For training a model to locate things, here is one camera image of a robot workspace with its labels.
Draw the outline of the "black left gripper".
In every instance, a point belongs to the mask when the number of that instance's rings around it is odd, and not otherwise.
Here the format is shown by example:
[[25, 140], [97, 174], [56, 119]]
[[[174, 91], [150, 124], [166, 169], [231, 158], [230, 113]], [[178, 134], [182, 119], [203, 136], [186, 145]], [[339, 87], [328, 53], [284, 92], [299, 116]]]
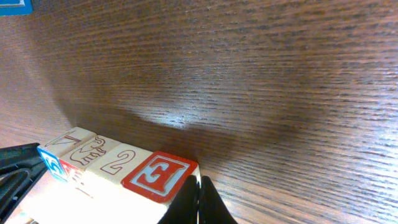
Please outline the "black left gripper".
[[1, 222], [4, 223], [22, 202], [47, 166], [38, 152], [38, 143], [1, 149]]

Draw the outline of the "red E wooden block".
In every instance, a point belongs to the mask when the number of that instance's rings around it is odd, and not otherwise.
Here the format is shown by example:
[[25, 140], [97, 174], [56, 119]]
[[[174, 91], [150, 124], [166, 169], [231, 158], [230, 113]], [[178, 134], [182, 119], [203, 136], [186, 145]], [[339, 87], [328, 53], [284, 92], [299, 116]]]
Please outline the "red E wooden block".
[[119, 141], [96, 135], [81, 146], [66, 153], [60, 158], [60, 163], [67, 175], [67, 182], [77, 190], [89, 195], [87, 181], [85, 180], [86, 170], [120, 144]]

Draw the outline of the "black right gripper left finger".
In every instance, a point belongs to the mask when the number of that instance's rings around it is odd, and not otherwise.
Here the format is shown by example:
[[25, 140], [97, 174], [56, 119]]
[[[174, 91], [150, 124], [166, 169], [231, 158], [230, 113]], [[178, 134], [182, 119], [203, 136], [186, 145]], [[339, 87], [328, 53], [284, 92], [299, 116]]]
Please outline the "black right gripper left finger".
[[198, 213], [198, 181], [189, 175], [158, 224], [196, 224]]

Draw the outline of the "wooden 5 block red side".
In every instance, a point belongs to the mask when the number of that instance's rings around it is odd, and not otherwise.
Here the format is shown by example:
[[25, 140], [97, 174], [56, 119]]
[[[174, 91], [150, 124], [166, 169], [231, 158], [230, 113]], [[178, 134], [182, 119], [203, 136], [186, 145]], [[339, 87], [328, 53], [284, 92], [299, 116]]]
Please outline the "wooden 5 block red side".
[[166, 213], [189, 176], [201, 185], [198, 163], [162, 151], [156, 151], [121, 180], [131, 194], [135, 219], [157, 223]]

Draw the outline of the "wooden pineapple block yellow side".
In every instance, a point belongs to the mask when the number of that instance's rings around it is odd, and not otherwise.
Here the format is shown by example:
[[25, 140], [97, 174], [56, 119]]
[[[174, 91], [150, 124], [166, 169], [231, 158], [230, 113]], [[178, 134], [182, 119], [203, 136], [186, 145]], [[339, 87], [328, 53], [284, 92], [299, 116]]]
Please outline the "wooden pineapple block yellow side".
[[121, 181], [153, 152], [129, 144], [119, 144], [87, 168], [83, 180], [93, 198], [118, 194]]

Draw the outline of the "blue 5 wooden block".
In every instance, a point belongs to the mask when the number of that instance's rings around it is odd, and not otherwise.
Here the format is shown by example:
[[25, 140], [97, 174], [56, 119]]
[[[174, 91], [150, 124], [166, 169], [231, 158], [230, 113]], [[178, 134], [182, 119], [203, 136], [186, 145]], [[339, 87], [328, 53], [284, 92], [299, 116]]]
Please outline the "blue 5 wooden block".
[[66, 182], [68, 176], [60, 163], [60, 158], [95, 136], [96, 133], [92, 131], [74, 127], [55, 139], [39, 145], [37, 151], [53, 177]]

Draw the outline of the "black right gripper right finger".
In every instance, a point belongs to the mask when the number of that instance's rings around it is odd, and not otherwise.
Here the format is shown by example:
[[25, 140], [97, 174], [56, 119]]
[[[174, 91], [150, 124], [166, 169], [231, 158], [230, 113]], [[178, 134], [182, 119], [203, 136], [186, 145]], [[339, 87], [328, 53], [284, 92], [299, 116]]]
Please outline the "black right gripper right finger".
[[199, 224], [237, 224], [208, 176], [201, 177]]

